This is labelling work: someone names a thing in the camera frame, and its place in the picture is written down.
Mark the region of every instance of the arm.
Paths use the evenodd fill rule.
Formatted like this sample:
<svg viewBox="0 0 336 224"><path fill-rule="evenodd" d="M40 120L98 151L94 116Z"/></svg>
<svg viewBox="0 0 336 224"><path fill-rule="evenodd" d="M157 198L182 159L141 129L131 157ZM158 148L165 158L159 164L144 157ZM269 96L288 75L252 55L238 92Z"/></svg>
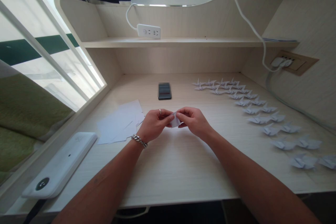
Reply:
<svg viewBox="0 0 336 224"><path fill-rule="evenodd" d="M143 142L157 138L174 119L161 109L147 113L137 135ZM143 146L131 140L57 215L52 224L111 223L126 191Z"/></svg>
<svg viewBox="0 0 336 224"><path fill-rule="evenodd" d="M177 118L209 145L236 191L259 223L320 223L306 205L272 174L219 135L197 108L184 107Z"/></svg>

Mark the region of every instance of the phone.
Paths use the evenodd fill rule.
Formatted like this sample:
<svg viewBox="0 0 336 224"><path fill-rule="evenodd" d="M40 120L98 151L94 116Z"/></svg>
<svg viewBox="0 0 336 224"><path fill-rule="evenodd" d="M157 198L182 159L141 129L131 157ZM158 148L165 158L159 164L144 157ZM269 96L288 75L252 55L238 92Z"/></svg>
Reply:
<svg viewBox="0 0 336 224"><path fill-rule="evenodd" d="M170 100L171 93L169 82L159 83L159 100Z"/></svg>

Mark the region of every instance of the hand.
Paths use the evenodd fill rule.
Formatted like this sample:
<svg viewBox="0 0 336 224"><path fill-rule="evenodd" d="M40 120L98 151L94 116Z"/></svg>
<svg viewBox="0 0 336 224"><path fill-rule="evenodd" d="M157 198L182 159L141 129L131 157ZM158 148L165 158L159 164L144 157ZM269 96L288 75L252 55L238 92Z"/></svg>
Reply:
<svg viewBox="0 0 336 224"><path fill-rule="evenodd" d="M142 122L137 135L146 143L154 140L165 127L171 127L169 123L174 119L172 113L169 110L161 109L160 115L160 110L150 110Z"/></svg>
<svg viewBox="0 0 336 224"><path fill-rule="evenodd" d="M204 140L206 135L214 129L210 126L198 108L183 107L176 111L177 118L183 122L179 128L188 127L190 131Z"/></svg>

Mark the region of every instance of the desk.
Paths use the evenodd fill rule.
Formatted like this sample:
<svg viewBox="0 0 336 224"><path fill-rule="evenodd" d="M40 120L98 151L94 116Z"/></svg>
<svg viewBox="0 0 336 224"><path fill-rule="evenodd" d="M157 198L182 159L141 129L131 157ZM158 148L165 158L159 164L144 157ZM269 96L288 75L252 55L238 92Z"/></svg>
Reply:
<svg viewBox="0 0 336 224"><path fill-rule="evenodd" d="M260 131L260 126L250 123L250 115L234 104L228 94L214 95L207 90L197 91L191 82L231 80L232 78L253 89L253 93L278 107L301 133L289 135L294 140L304 134L322 140L319 150L295 147L281 151L272 146L271 137ZM158 83L170 82L172 100L158 100ZM316 171L299 170L289 165L290 157L308 153L315 157L336 154L336 137L300 113L273 98L263 87L240 73L200 73L162 75L123 75L95 110L78 127L78 131L100 132L96 122L113 112L118 105L139 99L144 114L151 109L165 108L171 111L184 106L202 110L210 125L236 148L272 173L294 193L315 193L336 190L336 172L317 165ZM90 149L61 194L46 203L44 212L59 212L76 193L103 168L130 141L110 145L96 145ZM188 128L164 129L156 140L143 151L129 182L120 207L163 205L188 202L213 201L238 198L226 173L211 149ZM27 213L34 200L18 199L7 214Z"/></svg>

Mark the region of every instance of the white power strip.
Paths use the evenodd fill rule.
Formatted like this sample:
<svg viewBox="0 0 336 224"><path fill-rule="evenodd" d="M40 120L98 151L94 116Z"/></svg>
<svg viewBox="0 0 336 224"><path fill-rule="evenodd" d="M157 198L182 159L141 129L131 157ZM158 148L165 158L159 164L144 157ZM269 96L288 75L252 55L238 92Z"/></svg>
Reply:
<svg viewBox="0 0 336 224"><path fill-rule="evenodd" d="M161 38L161 28L159 26L137 24L136 28L138 30L139 37L149 37L152 39Z"/></svg>
<svg viewBox="0 0 336 224"><path fill-rule="evenodd" d="M23 191L23 198L56 197L89 151L97 135L78 132L55 154L37 177Z"/></svg>

